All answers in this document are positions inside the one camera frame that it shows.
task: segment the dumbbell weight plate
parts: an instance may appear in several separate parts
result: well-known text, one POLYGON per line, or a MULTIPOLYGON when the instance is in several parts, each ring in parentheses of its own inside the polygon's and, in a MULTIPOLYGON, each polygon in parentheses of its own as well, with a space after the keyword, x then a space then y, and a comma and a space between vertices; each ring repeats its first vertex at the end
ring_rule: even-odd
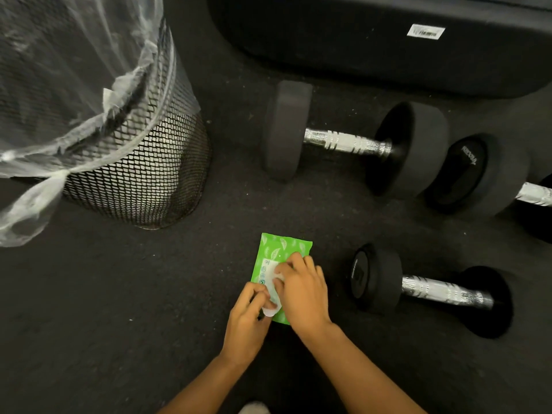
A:
POLYGON ((291 180, 301 157, 313 86, 281 81, 268 103, 264 122, 263 166, 277 180, 291 180))
POLYGON ((484 338, 499 338, 512 325, 514 305, 512 292, 506 278, 511 276, 504 271, 486 266, 475 266, 456 276, 454 282, 472 290, 488 292, 494 299, 491 310, 469 306, 456 307, 457 315, 472 333, 484 338))
MULTIPOLYGON (((552 174, 539 183, 552 187, 552 174)), ((552 244, 552 208, 516 201, 515 210, 523 227, 529 234, 552 244)))
POLYGON ((426 190, 445 214, 493 216, 514 201, 529 173, 529 155, 508 139, 480 133, 454 143, 426 190))
POLYGON ((372 244, 357 250, 349 280, 359 307, 371 313, 393 312, 402 293, 402 273, 397 253, 372 244))
POLYGON ((408 199, 422 193, 439 173, 449 147, 449 130, 441 111, 420 103, 396 105, 376 132, 391 141, 389 157, 368 157, 366 183, 375 195, 408 199))

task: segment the barcode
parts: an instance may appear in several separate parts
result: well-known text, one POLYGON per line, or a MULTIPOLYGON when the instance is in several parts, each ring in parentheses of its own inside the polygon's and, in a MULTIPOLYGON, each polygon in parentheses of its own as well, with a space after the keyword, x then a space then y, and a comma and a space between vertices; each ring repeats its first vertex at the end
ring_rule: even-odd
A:
POLYGON ((438 40, 438 38, 441 37, 444 31, 445 31, 444 27, 413 24, 406 35, 412 36, 412 37, 423 37, 425 39, 438 40))

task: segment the hand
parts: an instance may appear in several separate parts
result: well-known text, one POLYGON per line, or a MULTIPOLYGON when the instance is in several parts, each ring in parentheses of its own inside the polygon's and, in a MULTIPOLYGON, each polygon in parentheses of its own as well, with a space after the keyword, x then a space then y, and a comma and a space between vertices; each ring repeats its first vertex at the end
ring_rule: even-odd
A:
POLYGON ((293 253, 287 262, 276 266, 274 273, 284 277, 285 282, 274 279, 274 287, 286 318, 303 342, 332 325, 324 273, 312 257, 293 253))
POLYGON ((272 318, 259 320, 260 309, 276 308, 265 285, 248 282, 230 311, 223 349, 220 356, 234 365, 247 369, 259 352, 272 318))

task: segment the knurled metal grip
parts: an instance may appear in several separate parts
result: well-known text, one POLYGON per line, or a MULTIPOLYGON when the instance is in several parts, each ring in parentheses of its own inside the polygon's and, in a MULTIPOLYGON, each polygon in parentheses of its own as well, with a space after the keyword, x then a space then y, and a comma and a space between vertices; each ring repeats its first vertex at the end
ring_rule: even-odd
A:
POLYGON ((318 145, 326 150, 348 152, 357 155, 372 155, 386 158, 391 152, 390 142, 380 142, 350 133, 318 131, 307 128, 303 143, 318 145))
POLYGON ((487 292, 470 290, 454 283, 418 276, 404 276, 402 279, 404 295, 487 310, 492 309, 494 305, 494 299, 487 292))
POLYGON ((525 182, 515 198, 534 205, 552 206, 552 189, 525 182))

